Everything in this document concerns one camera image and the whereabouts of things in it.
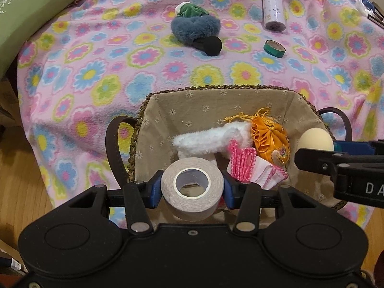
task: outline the washi tape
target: washi tape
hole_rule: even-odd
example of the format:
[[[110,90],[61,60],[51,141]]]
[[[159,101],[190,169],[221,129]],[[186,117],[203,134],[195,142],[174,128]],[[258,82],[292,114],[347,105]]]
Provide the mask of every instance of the washi tape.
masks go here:
[[[187,188],[188,193],[183,194],[182,188]],[[185,221],[201,221],[211,216],[223,190],[222,173],[212,162],[202,158],[177,160],[161,177],[161,191],[168,208]]]
[[[276,41],[267,40],[264,44],[264,51],[274,57],[282,58],[285,53],[285,47]]]

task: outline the white water bottle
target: white water bottle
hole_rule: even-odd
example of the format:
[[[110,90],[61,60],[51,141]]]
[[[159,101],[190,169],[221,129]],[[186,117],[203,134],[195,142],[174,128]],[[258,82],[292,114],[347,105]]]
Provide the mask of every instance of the white water bottle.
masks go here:
[[[263,0],[264,27],[282,32],[285,30],[283,0]]]

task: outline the wooden floor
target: wooden floor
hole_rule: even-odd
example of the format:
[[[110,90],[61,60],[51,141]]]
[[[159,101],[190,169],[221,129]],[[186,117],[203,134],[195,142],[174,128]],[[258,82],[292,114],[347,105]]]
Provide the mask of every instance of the wooden floor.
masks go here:
[[[51,209],[24,131],[20,127],[7,128],[0,141],[0,239],[17,248],[22,229]],[[384,250],[384,209],[375,209],[366,233],[369,251],[362,268],[373,271]]]

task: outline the basket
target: basket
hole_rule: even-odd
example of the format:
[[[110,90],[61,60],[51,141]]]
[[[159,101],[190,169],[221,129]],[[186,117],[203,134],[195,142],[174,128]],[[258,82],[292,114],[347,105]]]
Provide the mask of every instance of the basket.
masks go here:
[[[333,197],[333,183],[329,176],[298,170],[293,154],[301,135],[310,128],[331,131],[316,111],[301,94],[283,87],[252,85],[207,85],[187,87],[149,94],[143,102],[137,119],[120,116],[109,125],[106,135],[107,157],[112,172],[120,186],[127,181],[148,181],[156,171],[165,170],[178,160],[177,151],[172,148],[176,135],[207,130],[224,124],[224,118],[239,112],[254,114],[260,108],[270,108],[274,117],[287,131],[291,158],[285,165],[289,184],[322,204],[336,210],[346,202]],[[117,135],[120,123],[134,126],[131,152],[127,172],[118,150]],[[180,222],[167,209],[163,200],[155,210],[148,210],[154,225]],[[273,209],[263,209],[261,225],[268,226],[275,219]],[[233,223],[235,215],[225,209],[218,209],[210,218],[199,223]]]

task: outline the green tape roll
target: green tape roll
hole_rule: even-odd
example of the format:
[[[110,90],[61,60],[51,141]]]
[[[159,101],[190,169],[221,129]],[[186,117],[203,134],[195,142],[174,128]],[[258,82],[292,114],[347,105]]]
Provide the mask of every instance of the green tape roll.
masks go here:
[[[274,57],[282,58],[285,53],[285,47],[273,40],[267,40],[264,45],[264,51]]]

